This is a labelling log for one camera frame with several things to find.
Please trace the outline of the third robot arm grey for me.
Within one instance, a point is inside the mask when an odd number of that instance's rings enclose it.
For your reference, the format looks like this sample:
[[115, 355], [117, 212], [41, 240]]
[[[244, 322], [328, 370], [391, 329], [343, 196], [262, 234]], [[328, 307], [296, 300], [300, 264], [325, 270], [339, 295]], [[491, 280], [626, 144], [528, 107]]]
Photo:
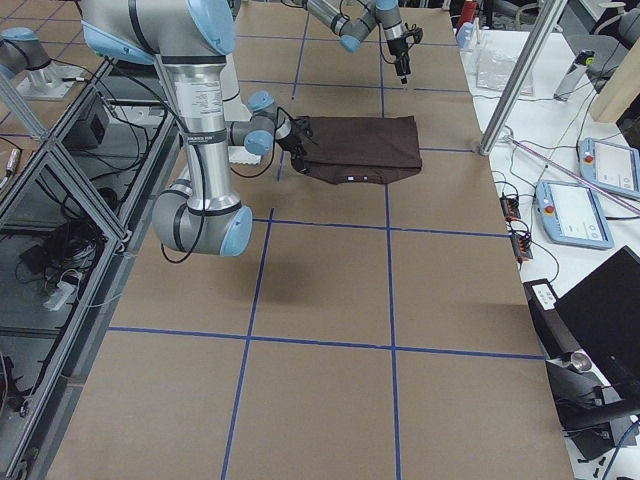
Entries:
[[33, 30], [12, 27], [1, 32], [1, 74], [12, 80], [21, 73], [17, 90], [28, 100], [62, 100], [84, 79], [81, 67], [56, 63]]

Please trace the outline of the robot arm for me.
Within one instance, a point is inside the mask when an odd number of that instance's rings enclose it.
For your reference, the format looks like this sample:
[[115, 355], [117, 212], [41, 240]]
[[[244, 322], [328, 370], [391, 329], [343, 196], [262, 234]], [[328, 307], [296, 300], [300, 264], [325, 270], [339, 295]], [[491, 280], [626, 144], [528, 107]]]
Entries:
[[319, 20], [336, 36], [348, 52], [357, 51], [363, 41], [375, 29], [384, 36], [390, 62], [402, 85], [406, 85], [411, 75], [410, 49], [423, 38], [423, 29], [409, 26], [402, 20], [397, 1], [367, 1], [363, 3], [362, 13], [355, 18], [349, 17], [341, 7], [335, 7], [329, 1], [293, 1], [293, 5], [306, 10]]
[[253, 216], [234, 190], [228, 148], [264, 155], [279, 145], [299, 161], [312, 131], [308, 118], [288, 115], [266, 91], [250, 97], [249, 120], [226, 121], [222, 71], [236, 45], [228, 3], [86, 1], [82, 26], [95, 52], [155, 67], [179, 124], [188, 164], [155, 201], [157, 237], [187, 254], [242, 254]]

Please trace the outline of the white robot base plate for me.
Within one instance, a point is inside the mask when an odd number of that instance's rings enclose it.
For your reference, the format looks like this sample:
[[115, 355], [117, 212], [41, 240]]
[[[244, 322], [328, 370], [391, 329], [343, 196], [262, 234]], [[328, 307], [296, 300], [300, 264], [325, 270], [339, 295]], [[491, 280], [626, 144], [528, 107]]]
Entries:
[[228, 147], [229, 162], [237, 165], [259, 165], [262, 160], [261, 155], [255, 155], [247, 151], [242, 146]]

